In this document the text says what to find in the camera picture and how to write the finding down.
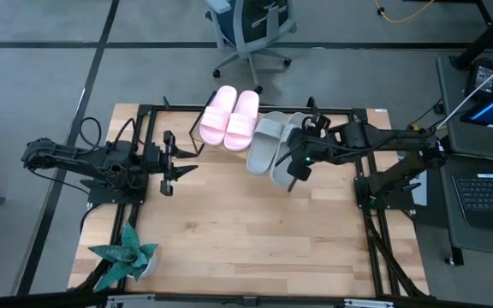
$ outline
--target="gray slide sandal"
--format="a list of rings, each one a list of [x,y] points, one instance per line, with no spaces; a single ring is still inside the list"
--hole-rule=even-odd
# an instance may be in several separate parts
[[[246,168],[255,175],[264,175],[271,167],[273,157],[279,147],[282,130],[288,116],[279,111],[265,115],[256,129],[246,159]]]
[[[277,149],[275,159],[271,164],[270,173],[271,180],[280,187],[288,188],[288,186],[290,186],[292,180],[294,179],[294,177],[292,175],[289,175],[287,172],[288,166],[292,162],[292,157],[287,157],[277,167],[275,167],[275,163],[277,162],[277,160],[279,160],[279,158],[281,158],[290,150],[287,146],[288,136],[294,128],[301,127],[301,123],[304,118],[306,118],[306,115],[304,115],[303,113],[297,112],[293,114],[292,116],[290,116],[287,125],[282,130],[281,141],[279,142],[279,147]]]

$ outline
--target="yellow cable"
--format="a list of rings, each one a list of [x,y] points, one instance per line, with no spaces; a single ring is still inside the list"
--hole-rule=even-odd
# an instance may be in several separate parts
[[[412,18],[414,18],[417,14],[419,14],[419,13],[421,13],[421,12],[425,11],[425,9],[429,8],[429,6],[430,6],[430,5],[432,5],[434,2],[435,2],[435,0],[431,0],[431,1],[429,1],[429,2],[428,2],[428,3],[427,3],[427,4],[423,7],[423,8],[419,9],[419,11],[418,11],[418,12],[416,12],[416,13],[414,13],[414,14],[412,14],[412,15],[408,16],[407,18],[403,18],[403,19],[401,19],[401,20],[399,20],[399,21],[394,21],[394,20],[390,19],[390,18],[389,18],[389,17],[388,17],[388,16],[387,16],[384,12],[382,12],[381,14],[382,14],[383,18],[385,18],[385,20],[386,20],[386,21],[389,21],[390,23],[402,23],[402,22],[405,22],[405,21],[410,21],[410,20],[411,20]],[[374,3],[376,4],[377,9],[380,9],[380,5],[379,5],[379,3],[377,2],[377,0],[374,0]]]

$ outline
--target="white cable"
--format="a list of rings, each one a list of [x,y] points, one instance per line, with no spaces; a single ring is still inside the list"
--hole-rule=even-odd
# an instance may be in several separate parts
[[[471,98],[471,96],[475,95],[475,93],[478,90],[480,90],[480,88],[482,88],[484,85],[486,85],[486,83],[488,83],[488,81],[490,81],[492,79],[493,79],[493,74],[490,77],[488,77],[488,79],[485,80],[482,84],[480,84],[480,86],[478,86],[473,92],[471,92],[469,95],[467,95],[466,99],[464,99],[463,102],[461,102],[461,104],[454,109],[454,111],[452,111],[446,118],[444,118],[444,120],[441,122],[441,124],[439,124],[437,126],[437,129],[441,128],[441,126],[444,125],[444,123],[446,123],[448,120],[450,120],[450,118],[461,108],[461,106],[463,106],[465,103],[467,103],[467,101],[469,100],[469,98]]]

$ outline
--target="plant pot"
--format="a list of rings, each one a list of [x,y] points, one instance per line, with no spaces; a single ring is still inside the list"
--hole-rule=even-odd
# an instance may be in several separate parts
[[[147,276],[152,275],[156,267],[157,267],[157,254],[153,253],[153,257],[151,257],[150,261],[148,261],[146,269],[144,269],[142,275],[140,275],[140,278],[138,278],[138,280],[141,280]],[[133,275],[127,275],[127,277],[134,279]]]

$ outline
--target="slide sandal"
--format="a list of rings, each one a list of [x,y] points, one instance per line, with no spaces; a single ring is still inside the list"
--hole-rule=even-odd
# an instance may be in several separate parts
[[[229,116],[223,145],[230,151],[243,151],[252,142],[258,119],[260,97],[254,91],[244,91],[237,99],[235,111]]]
[[[288,166],[292,162],[292,157],[287,157],[277,167],[275,167],[275,163],[279,160],[279,158],[290,151],[287,145],[288,136],[293,129],[301,127],[301,123],[304,118],[306,118],[306,115],[304,115],[303,113],[297,112],[293,114],[292,116],[290,116],[287,125],[282,130],[281,142],[279,143],[275,159],[271,164],[270,173],[271,180],[280,187],[289,187],[292,183],[292,180],[294,179],[294,177],[287,172]]]
[[[201,123],[199,135],[207,145],[220,145],[226,134],[229,115],[235,107],[237,90],[232,86],[222,86],[210,105],[206,106]]]
[[[265,115],[254,130],[254,137],[246,159],[246,168],[255,175],[265,174],[279,146],[287,115],[273,111]]]

